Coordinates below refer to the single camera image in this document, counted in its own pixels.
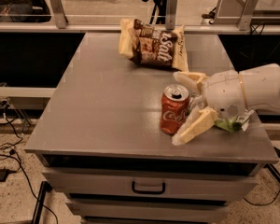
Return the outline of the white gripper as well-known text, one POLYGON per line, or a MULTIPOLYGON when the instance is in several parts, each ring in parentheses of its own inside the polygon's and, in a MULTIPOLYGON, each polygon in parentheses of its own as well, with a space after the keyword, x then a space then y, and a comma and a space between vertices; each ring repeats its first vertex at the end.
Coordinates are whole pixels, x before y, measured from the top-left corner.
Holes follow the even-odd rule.
POLYGON ((174 146, 185 145, 212 128, 217 120, 217 113, 221 118, 228 119, 245 112, 239 74, 234 70, 215 73, 210 77, 200 72, 178 71, 174 72, 174 79, 196 94, 202 92, 203 86, 203 98, 212 107, 195 107, 191 110, 185 123, 172 137, 174 146))

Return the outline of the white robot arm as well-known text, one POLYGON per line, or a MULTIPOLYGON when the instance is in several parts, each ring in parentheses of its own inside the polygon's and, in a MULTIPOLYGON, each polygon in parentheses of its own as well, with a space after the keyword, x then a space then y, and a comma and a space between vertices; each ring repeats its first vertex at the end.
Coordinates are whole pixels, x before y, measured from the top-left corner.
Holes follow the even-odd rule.
POLYGON ((175 72, 174 78, 196 95, 186 122, 172 138, 175 146, 255 110, 280 113, 280 64, 241 72, 228 70, 210 77, 198 72, 175 72))

